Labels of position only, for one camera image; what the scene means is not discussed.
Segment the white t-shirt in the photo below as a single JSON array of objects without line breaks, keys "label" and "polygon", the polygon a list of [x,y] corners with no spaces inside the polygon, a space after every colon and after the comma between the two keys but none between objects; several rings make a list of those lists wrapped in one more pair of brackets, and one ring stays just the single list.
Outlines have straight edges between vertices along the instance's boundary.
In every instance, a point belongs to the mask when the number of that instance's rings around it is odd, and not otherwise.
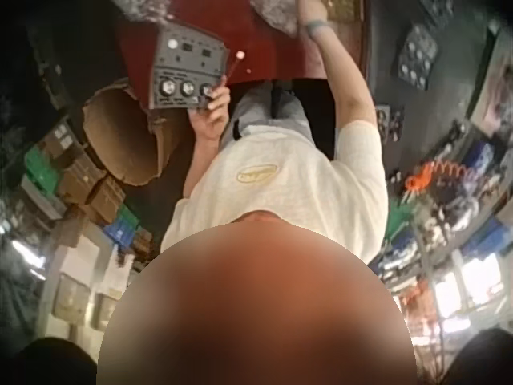
[{"label": "white t-shirt", "polygon": [[250,135],[221,151],[191,197],[176,204],[161,249],[265,210],[369,263],[381,247],[388,214],[376,127],[360,120],[344,127],[333,162],[297,132],[268,126],[245,130]]}]

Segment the wristwatch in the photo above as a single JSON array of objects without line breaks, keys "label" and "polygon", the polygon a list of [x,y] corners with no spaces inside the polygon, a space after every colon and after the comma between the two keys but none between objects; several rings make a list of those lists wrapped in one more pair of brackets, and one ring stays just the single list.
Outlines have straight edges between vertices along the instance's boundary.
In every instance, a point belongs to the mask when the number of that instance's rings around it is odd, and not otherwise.
[{"label": "wristwatch", "polygon": [[309,22],[305,25],[306,32],[308,33],[308,36],[312,39],[313,38],[313,32],[319,28],[320,26],[330,26],[330,24],[324,20],[313,20],[312,22]]}]

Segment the green crate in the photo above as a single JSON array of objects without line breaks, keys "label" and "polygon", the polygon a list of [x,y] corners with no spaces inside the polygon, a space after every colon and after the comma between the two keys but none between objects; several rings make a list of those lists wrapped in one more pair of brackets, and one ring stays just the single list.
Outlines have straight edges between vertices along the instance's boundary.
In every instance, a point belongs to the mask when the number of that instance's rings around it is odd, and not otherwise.
[{"label": "green crate", "polygon": [[118,210],[118,218],[122,218],[124,221],[130,224],[131,227],[137,229],[137,225],[139,224],[139,218],[134,215],[134,213],[126,206],[121,205]]},{"label": "green crate", "polygon": [[59,173],[37,146],[25,154],[25,167],[31,179],[47,194],[54,195],[59,183]]}]

